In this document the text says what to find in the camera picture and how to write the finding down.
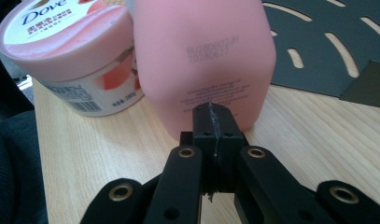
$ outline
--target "barcode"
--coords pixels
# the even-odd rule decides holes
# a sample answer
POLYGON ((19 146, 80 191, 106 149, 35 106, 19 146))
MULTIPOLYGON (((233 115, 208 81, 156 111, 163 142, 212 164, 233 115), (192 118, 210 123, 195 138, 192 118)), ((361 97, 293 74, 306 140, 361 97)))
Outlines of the barcode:
POLYGON ((82 103, 74 103, 74 102, 67 102, 72 107, 74 107, 76 110, 83 111, 83 112, 98 112, 101 111, 102 108, 95 103, 94 101, 89 102, 82 102, 82 103))

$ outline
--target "lotion bottle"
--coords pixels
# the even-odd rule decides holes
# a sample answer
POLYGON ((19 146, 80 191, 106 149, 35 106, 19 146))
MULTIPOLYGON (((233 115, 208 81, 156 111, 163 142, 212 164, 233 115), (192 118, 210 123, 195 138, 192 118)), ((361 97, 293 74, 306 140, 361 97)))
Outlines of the lotion bottle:
POLYGON ((276 57, 261 0, 133 3, 140 84, 167 132, 177 140, 192 131, 191 110, 206 102, 252 127, 276 57))

